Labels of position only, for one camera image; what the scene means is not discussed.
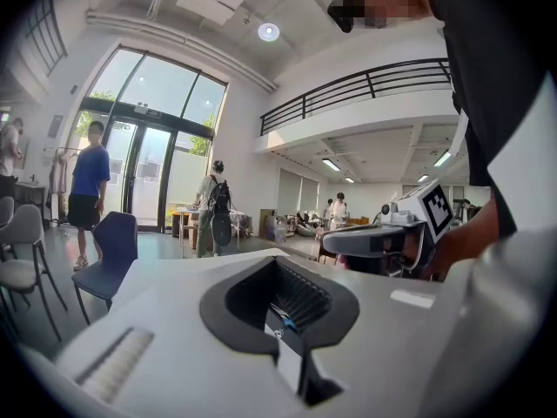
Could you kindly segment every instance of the black backpack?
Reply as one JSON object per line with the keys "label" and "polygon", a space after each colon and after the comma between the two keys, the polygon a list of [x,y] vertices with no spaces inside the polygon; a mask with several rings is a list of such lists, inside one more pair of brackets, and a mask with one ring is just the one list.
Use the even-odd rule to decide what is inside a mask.
{"label": "black backpack", "polygon": [[216,185],[213,187],[209,197],[209,210],[213,215],[220,213],[228,215],[230,213],[231,197],[226,180],[224,183],[219,183],[214,175],[211,175],[211,178]]}

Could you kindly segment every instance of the recessed light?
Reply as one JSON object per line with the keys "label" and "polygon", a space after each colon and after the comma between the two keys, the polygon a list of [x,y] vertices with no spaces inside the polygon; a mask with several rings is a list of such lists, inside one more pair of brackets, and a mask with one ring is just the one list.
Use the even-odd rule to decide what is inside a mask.
{"label": "recessed light", "polygon": [[449,151],[447,150],[445,153],[443,153],[443,156],[441,158],[439,158],[435,164],[433,165],[433,167],[441,167],[443,165],[443,163],[445,161],[447,161],[449,158],[451,158],[452,155],[449,153]]}
{"label": "recessed light", "polygon": [[258,29],[259,37],[266,42],[277,40],[280,35],[280,29],[276,24],[262,24]]}
{"label": "recessed light", "polygon": [[323,164],[327,164],[329,167],[331,167],[335,172],[339,172],[340,171],[340,167],[338,167],[336,164],[334,164],[330,159],[324,158],[323,159]]}

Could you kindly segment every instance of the balcony railing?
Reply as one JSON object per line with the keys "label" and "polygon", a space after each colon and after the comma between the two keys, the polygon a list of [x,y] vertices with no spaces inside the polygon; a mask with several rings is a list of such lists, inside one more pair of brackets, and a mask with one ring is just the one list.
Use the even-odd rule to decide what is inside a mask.
{"label": "balcony railing", "polygon": [[446,58],[370,68],[323,84],[268,111],[261,117],[261,136],[341,105],[401,92],[450,88],[451,72]]}

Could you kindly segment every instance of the sneaker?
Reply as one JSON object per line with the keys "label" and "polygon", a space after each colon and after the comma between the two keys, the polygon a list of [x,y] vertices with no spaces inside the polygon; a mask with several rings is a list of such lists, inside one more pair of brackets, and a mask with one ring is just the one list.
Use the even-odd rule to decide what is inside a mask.
{"label": "sneaker", "polygon": [[82,269],[83,267],[89,265],[89,262],[87,261],[87,257],[82,257],[81,255],[79,257],[77,257],[77,261],[76,264],[73,266],[73,270],[74,271],[79,271],[80,269]]}

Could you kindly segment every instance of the black railing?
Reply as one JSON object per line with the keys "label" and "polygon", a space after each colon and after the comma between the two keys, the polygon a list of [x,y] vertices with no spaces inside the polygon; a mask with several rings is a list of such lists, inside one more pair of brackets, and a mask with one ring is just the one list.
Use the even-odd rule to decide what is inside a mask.
{"label": "black railing", "polygon": [[261,136],[343,103],[345,105],[350,99],[358,98],[353,102],[359,102],[399,92],[450,88],[451,72],[448,59],[443,57],[370,68],[323,84],[268,111],[261,117]]}
{"label": "black railing", "polygon": [[35,55],[42,59],[39,62],[49,76],[62,57],[68,56],[58,29],[54,0],[37,0],[30,10],[27,25],[25,36]]}

